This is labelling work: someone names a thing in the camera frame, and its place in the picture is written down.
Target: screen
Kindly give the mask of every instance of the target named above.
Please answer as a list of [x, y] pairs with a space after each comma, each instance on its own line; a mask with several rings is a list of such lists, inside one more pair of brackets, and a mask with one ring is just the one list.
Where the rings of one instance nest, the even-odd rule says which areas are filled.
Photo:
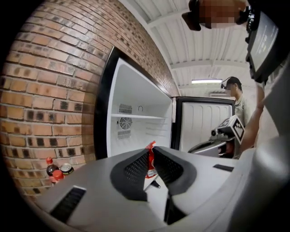
[[278, 30], [275, 23], [261, 12], [256, 39], [250, 52], [255, 70], [259, 69], [269, 54], [277, 37]]

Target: ceiling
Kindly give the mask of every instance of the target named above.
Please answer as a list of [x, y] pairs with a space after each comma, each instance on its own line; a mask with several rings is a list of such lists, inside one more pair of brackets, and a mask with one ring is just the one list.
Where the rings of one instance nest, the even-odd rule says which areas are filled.
[[150, 34], [167, 62], [182, 96], [209, 96], [223, 92], [217, 84], [192, 85], [193, 79], [229, 76], [240, 79], [243, 91], [254, 97], [254, 82], [245, 62], [246, 29], [190, 31], [181, 18], [189, 0], [119, 0]]

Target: fluorescent light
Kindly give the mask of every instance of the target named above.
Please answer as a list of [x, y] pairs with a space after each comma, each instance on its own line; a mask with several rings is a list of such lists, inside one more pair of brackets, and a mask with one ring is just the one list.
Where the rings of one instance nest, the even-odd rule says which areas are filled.
[[206, 84], [206, 83], [222, 83], [222, 79], [200, 79], [192, 80], [192, 84]]

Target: refrigerator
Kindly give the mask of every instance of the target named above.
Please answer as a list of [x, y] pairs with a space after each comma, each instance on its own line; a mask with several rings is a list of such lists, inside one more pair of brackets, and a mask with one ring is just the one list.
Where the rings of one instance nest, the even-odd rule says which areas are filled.
[[95, 105], [96, 159], [142, 149], [152, 141], [188, 152], [233, 114], [233, 100], [170, 97], [140, 65], [113, 48]]

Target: can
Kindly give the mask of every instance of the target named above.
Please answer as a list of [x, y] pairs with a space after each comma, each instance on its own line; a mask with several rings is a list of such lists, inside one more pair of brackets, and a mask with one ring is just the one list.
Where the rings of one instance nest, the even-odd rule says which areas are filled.
[[61, 165], [60, 170], [64, 175], [69, 175], [74, 171], [73, 167], [68, 163]]

